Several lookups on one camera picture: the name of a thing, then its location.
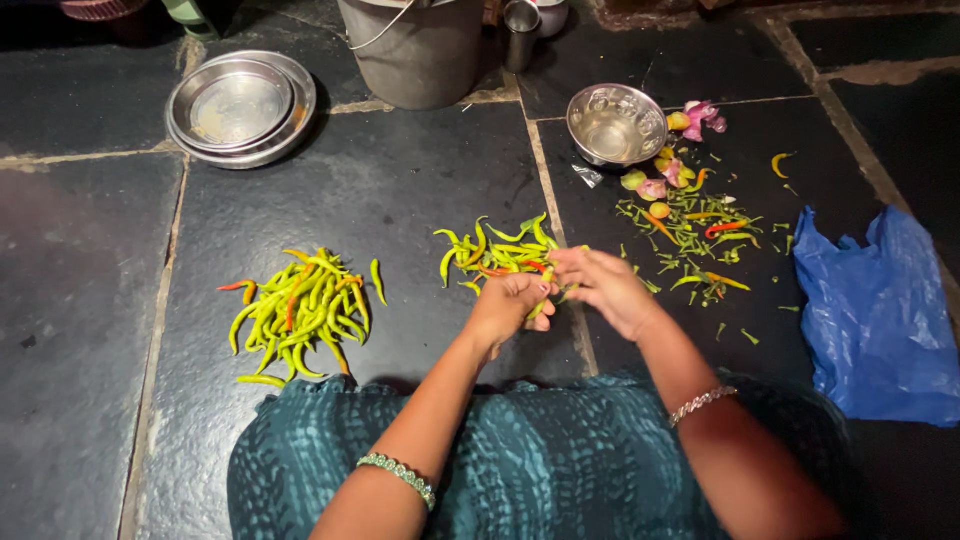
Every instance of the bracelet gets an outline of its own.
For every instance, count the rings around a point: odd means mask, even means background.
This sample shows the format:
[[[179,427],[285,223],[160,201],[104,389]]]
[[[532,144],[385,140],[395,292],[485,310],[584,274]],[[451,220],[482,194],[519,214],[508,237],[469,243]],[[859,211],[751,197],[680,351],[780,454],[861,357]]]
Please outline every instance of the bracelet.
[[[694,410],[711,404],[724,396],[732,396],[733,394],[736,394],[736,388],[732,386],[721,386],[710,390],[692,402],[687,402],[686,405],[680,407],[680,410],[670,415],[670,428],[675,428],[687,414],[690,414]]]
[[[430,484],[417,476],[417,473],[413,472],[413,470],[407,469],[403,464],[397,463],[386,455],[375,453],[361,457],[360,460],[357,461],[357,468],[359,469],[362,465],[372,465],[395,474],[397,478],[407,482],[410,487],[417,490],[417,493],[420,493],[423,502],[426,503],[426,510],[428,512],[433,511],[433,506],[437,503],[437,496],[434,495],[433,488],[430,487]]]

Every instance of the woman's right hand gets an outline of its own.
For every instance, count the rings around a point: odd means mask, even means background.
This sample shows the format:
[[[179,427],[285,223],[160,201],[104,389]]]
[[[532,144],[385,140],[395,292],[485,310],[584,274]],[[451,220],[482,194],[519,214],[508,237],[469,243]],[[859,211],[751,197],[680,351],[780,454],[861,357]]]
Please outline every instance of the woman's right hand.
[[[647,322],[660,314],[660,306],[633,269],[622,258],[571,248],[550,252],[561,285],[579,283],[566,298],[595,307],[620,335],[637,342]]]

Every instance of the pile of chili peppers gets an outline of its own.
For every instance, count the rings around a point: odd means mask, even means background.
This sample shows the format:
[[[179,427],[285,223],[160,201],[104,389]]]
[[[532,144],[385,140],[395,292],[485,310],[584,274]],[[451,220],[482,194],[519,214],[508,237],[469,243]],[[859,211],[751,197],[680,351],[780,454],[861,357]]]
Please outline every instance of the pile of chili peppers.
[[[670,148],[665,148],[661,152],[661,157],[679,160]],[[704,271],[691,256],[709,257],[728,265],[735,264],[740,261],[738,252],[741,249],[748,245],[761,249],[756,234],[763,233],[763,230],[754,225],[756,221],[763,219],[762,216],[755,218],[747,216],[743,209],[735,208],[732,205],[736,201],[733,197],[726,195],[710,196],[701,191],[708,174],[713,172],[707,168],[701,169],[696,176],[695,184],[681,184],[680,187],[675,189],[668,189],[665,193],[665,199],[670,211],[665,218],[658,219],[651,212],[638,205],[634,199],[621,200],[616,206],[617,215],[629,217],[635,225],[648,231],[647,236],[650,238],[654,251],[657,252],[657,257],[662,259],[660,264],[663,265],[663,268],[658,272],[658,275],[671,270],[679,271],[681,267],[683,268],[684,275],[677,279],[670,290],[688,283],[694,283],[695,286],[704,285],[695,288],[690,293],[691,305],[693,305],[698,294],[703,295],[702,307],[724,300],[729,287],[746,291],[749,291],[750,287],[713,272]],[[635,183],[625,186],[633,187]],[[789,228],[789,225],[777,224],[774,231],[777,228]],[[679,253],[659,253],[660,247],[654,241],[654,235],[660,234],[677,246]],[[788,237],[788,246],[791,240],[792,237]],[[723,249],[720,248],[721,244],[724,247],[730,246],[731,248],[721,252],[720,250]],[[660,290],[659,287],[648,281],[644,283],[653,292]]]
[[[444,279],[444,287],[449,286],[450,262],[453,262],[468,278],[470,273],[476,273],[471,280],[457,284],[473,290],[477,296],[480,296],[480,285],[477,283],[487,277],[505,276],[514,272],[540,272],[544,281],[554,279],[553,266],[546,259],[546,255],[550,250],[558,249],[559,246],[556,240],[543,231],[542,223],[546,219],[546,212],[523,222],[520,225],[520,232],[515,236],[502,233],[488,223],[487,228],[496,238],[499,238],[499,243],[487,237],[481,224],[484,219],[487,219],[486,215],[476,220],[475,244],[471,241],[469,234],[465,234],[461,239],[454,231],[448,229],[434,232],[434,234],[446,234],[452,246],[440,262],[440,276]],[[528,235],[533,236],[534,242],[525,241]],[[532,319],[539,315],[543,304],[537,306],[527,318]]]
[[[340,363],[340,370],[349,375],[347,359],[340,349],[342,339],[351,339],[363,345],[370,337],[370,313],[364,296],[363,276],[354,276],[332,256],[326,248],[310,257],[304,252],[285,250],[283,253],[299,259],[277,272],[266,283],[243,280],[217,290],[237,290],[246,287],[240,311],[230,326],[229,342],[233,353],[239,353],[237,334],[247,319],[252,319],[253,330],[247,338],[248,352],[265,351],[260,366],[252,375],[237,378],[239,382],[271,384],[278,388],[293,380],[297,373],[307,377],[324,377],[306,367],[304,349],[316,353],[313,341],[320,339]],[[384,306],[383,281],[380,280],[380,261],[371,263],[371,279]],[[257,291],[259,298],[254,300]],[[363,322],[351,318],[359,312]],[[275,359],[287,364],[286,380],[264,375]]]

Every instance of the stainless steel bowl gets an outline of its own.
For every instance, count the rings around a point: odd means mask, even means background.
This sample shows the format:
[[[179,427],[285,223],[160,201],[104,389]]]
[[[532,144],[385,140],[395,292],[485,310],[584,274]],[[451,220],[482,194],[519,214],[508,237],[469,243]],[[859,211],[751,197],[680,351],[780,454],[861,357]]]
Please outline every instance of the stainless steel bowl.
[[[207,152],[249,148],[284,122],[294,102],[290,79],[262,61],[210,61],[170,96],[175,133]]]
[[[292,152],[307,136],[311,121],[317,112],[317,85],[313,77],[299,62],[269,51],[237,51],[215,58],[209,63],[233,59],[262,61],[279,69],[293,86],[294,104],[284,124],[273,134],[255,144],[255,149],[245,155],[223,152],[206,152],[186,144],[173,129],[172,118],[167,114],[167,132],[187,154],[222,169],[253,169],[279,160]]]
[[[624,85],[585,88],[566,109],[566,126],[584,160],[624,168],[645,161],[666,142],[666,116],[650,96]]]

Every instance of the dress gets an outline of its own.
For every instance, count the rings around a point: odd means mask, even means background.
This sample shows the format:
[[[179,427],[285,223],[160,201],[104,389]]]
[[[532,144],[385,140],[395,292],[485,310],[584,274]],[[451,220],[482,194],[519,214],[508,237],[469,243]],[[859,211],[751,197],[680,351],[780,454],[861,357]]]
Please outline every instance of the dress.
[[[867,508],[842,416],[812,390],[722,374],[852,522]],[[294,381],[257,407],[230,457],[237,539],[306,538],[337,488],[403,408],[386,386]],[[669,428],[633,373],[471,398],[428,538],[726,538]]]

